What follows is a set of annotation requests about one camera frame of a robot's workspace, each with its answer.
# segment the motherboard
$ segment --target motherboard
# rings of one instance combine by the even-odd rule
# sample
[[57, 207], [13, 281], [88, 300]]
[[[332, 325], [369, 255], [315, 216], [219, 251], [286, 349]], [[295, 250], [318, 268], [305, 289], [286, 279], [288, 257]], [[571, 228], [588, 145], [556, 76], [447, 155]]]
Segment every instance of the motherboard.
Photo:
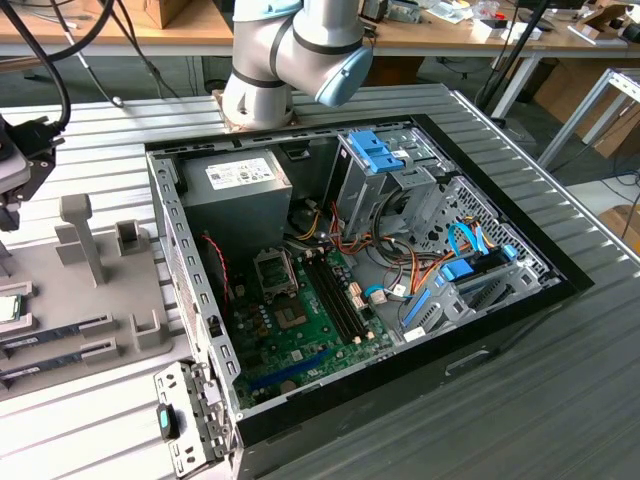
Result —
[[[393, 346], [374, 312], [356, 306], [357, 284], [340, 252], [295, 258], [284, 253], [298, 287], [295, 293], [271, 296], [268, 289], [276, 281], [291, 283], [288, 264], [274, 261], [275, 256], [262, 269], [247, 265], [234, 276], [228, 328], [242, 369], [235, 382], [242, 408], [292, 392]], [[265, 300], [265, 280], [270, 303]]]

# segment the red wire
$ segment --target red wire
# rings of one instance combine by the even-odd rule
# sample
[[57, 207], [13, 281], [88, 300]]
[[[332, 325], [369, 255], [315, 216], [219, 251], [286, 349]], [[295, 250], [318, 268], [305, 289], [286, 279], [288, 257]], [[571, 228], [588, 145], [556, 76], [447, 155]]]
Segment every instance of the red wire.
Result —
[[220, 259], [220, 264], [222, 265], [222, 276], [224, 278], [224, 313], [227, 314], [227, 304], [229, 303], [229, 277], [227, 276], [227, 263], [224, 261], [224, 255], [222, 255], [222, 250], [218, 247], [218, 244], [211, 240], [206, 235], [202, 235], [207, 242], [213, 245], [213, 248], [216, 249], [218, 253], [218, 258]]

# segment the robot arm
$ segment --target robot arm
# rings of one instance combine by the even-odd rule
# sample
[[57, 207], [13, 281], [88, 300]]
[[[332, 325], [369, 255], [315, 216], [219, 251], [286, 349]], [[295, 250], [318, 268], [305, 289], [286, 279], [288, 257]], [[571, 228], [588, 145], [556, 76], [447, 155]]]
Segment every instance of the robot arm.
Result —
[[272, 129], [293, 114], [291, 87], [337, 107], [369, 72], [359, 0], [237, 0], [233, 73], [223, 112], [238, 126]]
[[46, 117], [12, 126], [0, 115], [0, 230], [20, 225], [18, 208], [30, 200], [55, 167], [63, 142]]

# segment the power supply label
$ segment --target power supply label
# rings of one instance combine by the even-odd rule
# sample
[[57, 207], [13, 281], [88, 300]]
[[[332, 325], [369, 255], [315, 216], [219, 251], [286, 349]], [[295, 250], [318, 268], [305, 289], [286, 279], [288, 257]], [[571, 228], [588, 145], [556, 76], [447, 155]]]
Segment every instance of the power supply label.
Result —
[[264, 158], [209, 165], [206, 172], [214, 190], [266, 182], [276, 178]]

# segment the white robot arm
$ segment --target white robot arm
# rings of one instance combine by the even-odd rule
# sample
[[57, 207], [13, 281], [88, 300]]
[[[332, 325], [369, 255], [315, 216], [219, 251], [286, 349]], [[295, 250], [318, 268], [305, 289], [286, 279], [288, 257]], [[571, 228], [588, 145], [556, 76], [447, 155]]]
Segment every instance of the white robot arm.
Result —
[[250, 130], [291, 120], [291, 86], [317, 102], [348, 101], [369, 72], [359, 0], [237, 0], [226, 118]]

